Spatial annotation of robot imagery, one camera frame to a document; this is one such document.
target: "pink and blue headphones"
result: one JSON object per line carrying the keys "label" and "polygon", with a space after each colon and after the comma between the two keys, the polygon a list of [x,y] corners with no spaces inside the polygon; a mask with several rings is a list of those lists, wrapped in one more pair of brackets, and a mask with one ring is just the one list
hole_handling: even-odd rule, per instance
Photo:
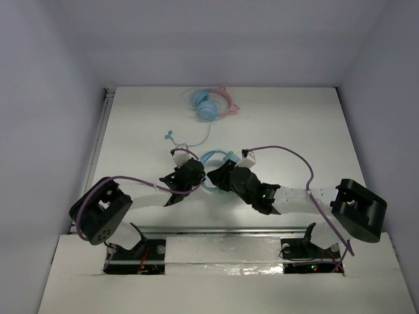
{"label": "pink and blue headphones", "polygon": [[[209,101],[210,93],[218,94],[227,100],[228,108],[223,112],[219,112],[218,106],[214,101]],[[204,120],[214,121],[218,118],[226,116],[230,113],[236,113],[240,110],[233,102],[231,96],[225,88],[204,88],[197,90],[192,98],[192,103],[198,111],[198,116]]]}

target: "white wall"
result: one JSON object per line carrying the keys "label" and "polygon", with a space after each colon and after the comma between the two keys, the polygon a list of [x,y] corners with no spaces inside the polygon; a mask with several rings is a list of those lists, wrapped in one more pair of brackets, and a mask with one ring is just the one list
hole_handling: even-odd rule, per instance
{"label": "white wall", "polygon": [[2,314],[37,312],[103,101],[62,11],[45,2],[0,1]]}
{"label": "white wall", "polygon": [[419,1],[391,0],[338,92],[366,182],[419,305]]}
{"label": "white wall", "polygon": [[60,0],[105,86],[337,86],[386,0]]}

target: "gray wall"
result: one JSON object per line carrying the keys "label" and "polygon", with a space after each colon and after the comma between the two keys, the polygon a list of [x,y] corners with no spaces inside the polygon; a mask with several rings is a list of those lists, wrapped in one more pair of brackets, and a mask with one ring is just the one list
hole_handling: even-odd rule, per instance
{"label": "gray wall", "polygon": [[419,1],[391,0],[338,92],[368,185],[419,305]]}
{"label": "gray wall", "polygon": [[35,313],[103,93],[54,1],[0,1],[0,313]]}
{"label": "gray wall", "polygon": [[386,0],[60,0],[105,86],[337,86]]}

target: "headphones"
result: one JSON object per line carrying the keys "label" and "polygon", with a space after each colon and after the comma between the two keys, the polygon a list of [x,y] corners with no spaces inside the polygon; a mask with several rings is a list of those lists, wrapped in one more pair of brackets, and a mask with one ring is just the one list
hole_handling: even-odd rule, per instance
{"label": "headphones", "polygon": [[[242,160],[239,156],[237,156],[231,150],[213,149],[202,155],[202,157],[200,158],[201,164],[205,164],[214,154],[217,154],[217,153],[224,155],[223,162],[226,162],[227,160],[232,160],[233,162],[238,163],[240,160]],[[207,191],[210,191],[213,193],[218,193],[218,194],[230,193],[230,192],[225,192],[223,190],[220,190],[216,186],[208,186],[206,184],[206,181],[202,183],[202,187],[205,188]]]}
{"label": "headphones", "polygon": [[[218,94],[227,100],[228,108],[226,111],[219,112],[218,106],[214,101],[209,101],[210,93]],[[225,88],[204,88],[198,89],[192,98],[192,103],[198,111],[198,116],[204,120],[214,121],[217,118],[226,116],[230,113],[236,113],[240,110],[239,107],[233,102],[231,96],[227,93]]]}

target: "blue headphones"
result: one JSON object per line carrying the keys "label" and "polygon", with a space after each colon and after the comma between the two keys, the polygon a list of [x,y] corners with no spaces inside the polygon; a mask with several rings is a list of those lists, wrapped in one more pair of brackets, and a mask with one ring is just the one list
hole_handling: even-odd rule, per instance
{"label": "blue headphones", "polygon": [[[228,102],[228,109],[223,112],[219,112],[219,109],[214,101],[209,101],[210,93],[218,94],[224,97]],[[223,88],[205,88],[198,89],[193,96],[192,103],[195,109],[198,111],[198,116],[204,120],[214,121],[215,119],[226,116],[229,113],[233,113],[239,110],[231,96]]]}
{"label": "blue headphones", "polygon": [[[232,160],[233,162],[237,163],[241,160],[240,157],[235,155],[235,153],[233,153],[233,151],[231,150],[213,149],[202,155],[202,157],[200,158],[201,163],[205,164],[216,153],[220,153],[224,155],[224,158],[223,158],[224,162],[226,162],[227,160]],[[213,193],[219,193],[219,194],[229,193],[229,192],[224,192],[215,186],[208,186],[206,184],[206,181],[202,183],[202,187],[205,188],[207,191],[210,191]]]}

